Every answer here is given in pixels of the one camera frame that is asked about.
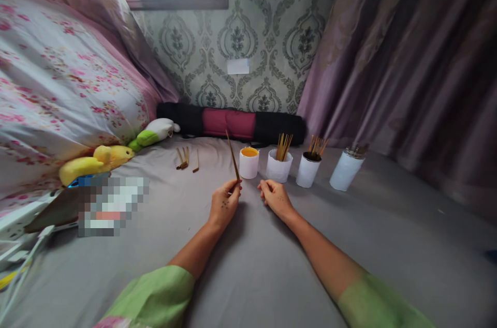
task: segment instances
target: rolled mat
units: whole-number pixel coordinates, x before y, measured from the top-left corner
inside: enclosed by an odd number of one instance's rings
[[[291,145],[300,145],[305,138],[305,121],[300,116],[275,112],[243,112],[160,103],[157,118],[169,118],[180,125],[180,133],[194,137],[229,137],[241,141],[277,144],[281,133],[293,134]]]

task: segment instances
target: wrist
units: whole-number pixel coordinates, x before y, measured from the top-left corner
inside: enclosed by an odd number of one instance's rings
[[[225,226],[222,226],[218,223],[212,222],[212,221],[207,221],[205,225],[203,225],[203,228],[213,234],[213,235],[219,235],[221,236],[225,230]]]
[[[294,226],[298,222],[302,221],[303,218],[302,218],[302,216],[295,209],[292,208],[291,211],[288,211],[287,213],[285,213],[284,215],[282,215],[281,220],[283,222],[285,222],[285,224],[288,227],[292,228],[292,226]]]

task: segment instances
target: white cable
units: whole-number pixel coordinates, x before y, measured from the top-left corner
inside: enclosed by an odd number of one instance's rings
[[[26,279],[27,273],[32,266],[32,263],[30,264],[30,261],[33,259],[35,252],[41,246],[45,237],[50,235],[54,228],[55,228],[55,226],[51,225],[51,226],[45,227],[43,229],[43,231],[40,232],[40,234],[38,235],[38,241],[36,242],[35,246],[31,250],[31,252],[27,255],[26,260],[22,263],[21,267],[18,269],[16,276],[14,277],[12,282],[9,284],[9,287],[7,288],[7,295],[5,296],[4,302],[2,304],[1,315],[0,315],[0,327],[2,326],[2,323],[5,320],[5,317],[7,316],[7,313],[9,312],[10,308],[14,304],[14,301],[19,293],[19,290],[21,289],[21,286],[24,283],[24,280]]]

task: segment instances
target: yellow plush toy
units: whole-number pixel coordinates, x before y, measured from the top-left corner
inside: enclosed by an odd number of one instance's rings
[[[59,169],[59,177],[64,186],[69,186],[77,177],[108,172],[128,162],[135,152],[125,146],[99,146],[93,157],[78,157],[66,162]]]

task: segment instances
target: wallpaper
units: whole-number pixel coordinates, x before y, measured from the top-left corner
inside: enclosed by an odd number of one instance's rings
[[[229,0],[227,10],[135,11],[187,103],[295,113],[334,0]],[[228,75],[226,60],[249,58]]]

